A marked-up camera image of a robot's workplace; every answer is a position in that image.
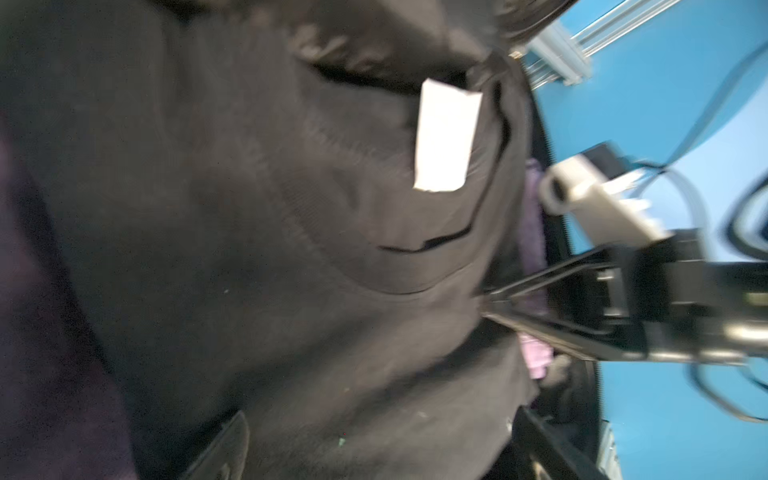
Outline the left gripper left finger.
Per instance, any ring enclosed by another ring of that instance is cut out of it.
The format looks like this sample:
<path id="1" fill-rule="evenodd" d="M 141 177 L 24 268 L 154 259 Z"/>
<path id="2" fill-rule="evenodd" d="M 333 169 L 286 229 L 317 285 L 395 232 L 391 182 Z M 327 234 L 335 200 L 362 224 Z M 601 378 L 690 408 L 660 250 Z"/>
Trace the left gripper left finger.
<path id="1" fill-rule="evenodd" d="M 240 480 L 248 457 L 250 429 L 236 411 L 179 475 L 182 480 Z"/>

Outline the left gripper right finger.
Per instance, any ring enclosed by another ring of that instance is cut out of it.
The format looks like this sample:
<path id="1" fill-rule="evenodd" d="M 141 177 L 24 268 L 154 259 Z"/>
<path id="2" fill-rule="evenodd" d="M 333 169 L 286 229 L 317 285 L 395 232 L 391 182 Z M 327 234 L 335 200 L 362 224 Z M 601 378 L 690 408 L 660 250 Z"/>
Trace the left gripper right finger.
<path id="1" fill-rule="evenodd" d="M 593 461 L 528 407 L 514 418 L 512 450 L 518 479 L 606 480 Z"/>

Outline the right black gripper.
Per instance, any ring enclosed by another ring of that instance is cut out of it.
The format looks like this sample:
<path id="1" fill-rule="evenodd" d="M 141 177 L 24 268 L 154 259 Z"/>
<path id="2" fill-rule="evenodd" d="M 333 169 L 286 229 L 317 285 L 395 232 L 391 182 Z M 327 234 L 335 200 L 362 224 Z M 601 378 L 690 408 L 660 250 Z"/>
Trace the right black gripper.
<path id="1" fill-rule="evenodd" d="M 526 295 L 611 263 L 611 247 L 592 249 L 485 293 Z M 744 363 L 767 355 L 767 265 L 711 262 L 691 230 L 620 259 L 628 323 L 611 338 L 584 333 L 512 308 L 482 316 L 587 361 Z"/>

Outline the purple trousers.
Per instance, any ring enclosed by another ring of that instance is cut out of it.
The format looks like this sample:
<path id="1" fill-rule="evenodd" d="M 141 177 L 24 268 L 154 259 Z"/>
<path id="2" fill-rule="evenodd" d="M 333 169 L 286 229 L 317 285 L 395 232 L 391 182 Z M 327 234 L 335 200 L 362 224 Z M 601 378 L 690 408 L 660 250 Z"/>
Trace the purple trousers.
<path id="1" fill-rule="evenodd" d="M 526 162 L 522 215 L 517 233 L 517 246 L 522 257 L 525 275 L 531 275 L 547 266 L 544 224 L 538 197 L 542 176 L 540 164 L 533 158 Z M 553 361 L 553 348 L 546 342 L 521 333 L 519 340 L 530 377 L 543 379 Z"/>

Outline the black t-shirt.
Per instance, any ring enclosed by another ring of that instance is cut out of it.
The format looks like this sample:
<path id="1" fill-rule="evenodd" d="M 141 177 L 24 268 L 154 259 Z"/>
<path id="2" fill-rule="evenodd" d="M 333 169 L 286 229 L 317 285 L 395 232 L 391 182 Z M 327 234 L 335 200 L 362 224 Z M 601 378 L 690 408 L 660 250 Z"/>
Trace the black t-shirt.
<path id="1" fill-rule="evenodd" d="M 5 1 L 1 115 L 142 479 L 481 479 L 531 145 L 495 1 Z"/>

